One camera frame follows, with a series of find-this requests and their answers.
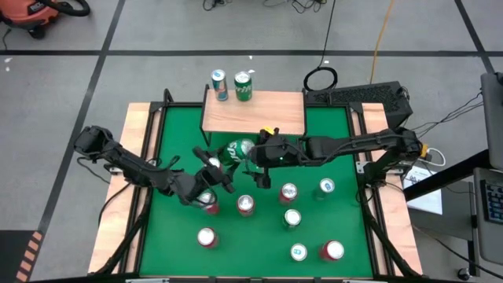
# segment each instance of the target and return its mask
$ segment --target green tabletop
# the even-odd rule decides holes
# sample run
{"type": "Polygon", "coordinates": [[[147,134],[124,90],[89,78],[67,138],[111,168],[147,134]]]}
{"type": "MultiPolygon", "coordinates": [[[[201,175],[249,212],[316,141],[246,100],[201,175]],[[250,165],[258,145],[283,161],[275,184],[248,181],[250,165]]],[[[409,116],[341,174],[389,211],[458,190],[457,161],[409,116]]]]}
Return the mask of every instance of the green tabletop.
{"type": "MultiPolygon", "coordinates": [[[[204,146],[199,130],[201,108],[169,108],[163,131],[160,158],[164,165],[173,155],[182,158],[173,167],[198,171],[202,163],[192,154],[204,146]]],[[[350,135],[345,108],[308,108],[308,135],[343,138],[350,135]]],[[[213,133],[211,147],[217,148],[246,134],[213,133]]],[[[220,213],[180,205],[177,197],[153,195],[145,247],[141,258],[143,276],[226,276],[226,277],[372,277],[362,210],[357,192],[353,156],[341,156],[323,167],[290,167],[270,170],[271,189],[259,189],[252,178],[238,168],[234,176],[236,192],[228,194],[216,187],[220,213]],[[331,178],[335,191],[323,201],[311,197],[322,178],[331,178]],[[293,182],[299,188],[294,204],[302,214],[300,226],[288,231],[282,224],[287,210],[278,202],[279,188],[293,182]],[[236,200],[250,194],[256,202],[252,217],[242,217],[236,200]],[[219,236],[215,249],[202,248],[196,239],[204,227],[219,236]],[[327,240],[340,241],[344,257],[327,263],[318,249],[327,240]],[[290,248],[295,243],[307,247],[307,258],[295,262],[290,248]]]]}

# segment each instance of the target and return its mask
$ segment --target can lid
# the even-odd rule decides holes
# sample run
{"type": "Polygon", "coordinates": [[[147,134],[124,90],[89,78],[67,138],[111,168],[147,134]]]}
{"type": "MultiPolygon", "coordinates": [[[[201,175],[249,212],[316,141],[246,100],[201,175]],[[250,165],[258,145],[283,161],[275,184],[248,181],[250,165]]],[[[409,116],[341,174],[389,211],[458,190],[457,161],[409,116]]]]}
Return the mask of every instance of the can lid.
{"type": "Polygon", "coordinates": [[[210,163],[218,168],[220,168],[220,160],[218,160],[218,158],[216,157],[210,157],[208,159],[208,161],[210,161],[210,163]]]}
{"type": "Polygon", "coordinates": [[[197,234],[197,241],[202,245],[209,245],[215,240],[215,232],[212,228],[203,228],[197,234]]]}
{"type": "Polygon", "coordinates": [[[249,211],[253,208],[253,198],[249,195],[243,195],[237,199],[237,206],[240,210],[249,211]]]}
{"type": "Polygon", "coordinates": [[[336,188],[336,184],[330,178],[324,178],[320,181],[320,189],[325,193],[331,193],[336,188]]]}
{"type": "Polygon", "coordinates": [[[338,241],[330,241],[327,244],[327,253],[333,259],[340,259],[344,255],[344,247],[338,241]]]}
{"type": "Polygon", "coordinates": [[[301,218],[302,217],[300,216],[300,212],[297,211],[296,209],[288,209],[285,212],[286,223],[288,223],[290,225],[295,225],[295,226],[299,225],[301,218]]]}
{"type": "Polygon", "coordinates": [[[226,73],[223,70],[214,70],[211,72],[211,78],[215,81],[221,81],[226,78],[226,73]]]}
{"type": "Polygon", "coordinates": [[[294,244],[290,249],[290,255],[296,261],[303,261],[307,257],[307,249],[303,244],[294,244]]]}
{"type": "Polygon", "coordinates": [[[241,141],[241,151],[243,151],[243,154],[246,156],[252,150],[252,147],[255,146],[255,143],[249,139],[249,138],[243,138],[241,141]]]}
{"type": "Polygon", "coordinates": [[[250,81],[250,74],[248,72],[238,72],[235,76],[234,79],[238,83],[247,83],[250,81]]]}
{"type": "Polygon", "coordinates": [[[286,183],[281,188],[281,193],[286,198],[292,199],[297,196],[297,187],[292,183],[286,183]]]}
{"type": "Polygon", "coordinates": [[[213,197],[212,193],[206,192],[206,193],[202,193],[197,199],[201,202],[209,204],[214,200],[214,197],[213,197]]]}

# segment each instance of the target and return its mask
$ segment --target paper sheet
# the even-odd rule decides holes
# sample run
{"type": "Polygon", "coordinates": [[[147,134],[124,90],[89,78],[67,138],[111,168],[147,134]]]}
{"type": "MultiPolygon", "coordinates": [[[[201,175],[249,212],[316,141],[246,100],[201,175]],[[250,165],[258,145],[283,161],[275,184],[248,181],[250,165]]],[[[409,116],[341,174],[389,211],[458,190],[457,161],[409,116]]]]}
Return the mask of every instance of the paper sheet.
{"type": "MultiPolygon", "coordinates": [[[[407,173],[406,178],[403,180],[403,187],[407,187],[429,177],[431,174],[428,170],[421,167],[413,166],[413,168],[407,173]]],[[[437,189],[435,192],[431,192],[422,197],[418,197],[415,200],[410,200],[407,202],[409,208],[415,208],[422,211],[427,211],[442,215],[442,191],[437,189]]]]}

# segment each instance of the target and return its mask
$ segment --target keyboard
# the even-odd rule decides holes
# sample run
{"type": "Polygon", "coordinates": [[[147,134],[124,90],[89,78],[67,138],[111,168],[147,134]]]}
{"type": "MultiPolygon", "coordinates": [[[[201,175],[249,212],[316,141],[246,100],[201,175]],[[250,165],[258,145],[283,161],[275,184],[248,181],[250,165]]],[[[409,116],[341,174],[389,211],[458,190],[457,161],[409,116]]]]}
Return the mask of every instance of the keyboard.
{"type": "Polygon", "coordinates": [[[487,221],[503,224],[503,187],[483,182],[482,204],[487,221]]]}

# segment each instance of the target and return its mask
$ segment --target wooden shelf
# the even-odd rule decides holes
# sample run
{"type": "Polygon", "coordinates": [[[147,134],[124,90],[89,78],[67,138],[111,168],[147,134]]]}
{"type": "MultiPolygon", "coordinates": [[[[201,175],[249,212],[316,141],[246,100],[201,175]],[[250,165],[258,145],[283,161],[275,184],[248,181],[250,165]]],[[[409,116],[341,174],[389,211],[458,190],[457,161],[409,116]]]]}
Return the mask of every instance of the wooden shelf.
{"type": "Polygon", "coordinates": [[[254,90],[249,101],[239,101],[229,90],[229,99],[218,101],[207,90],[202,117],[205,132],[259,133],[264,127],[282,134],[303,135],[306,131],[304,97],[301,92],[254,90]]]}

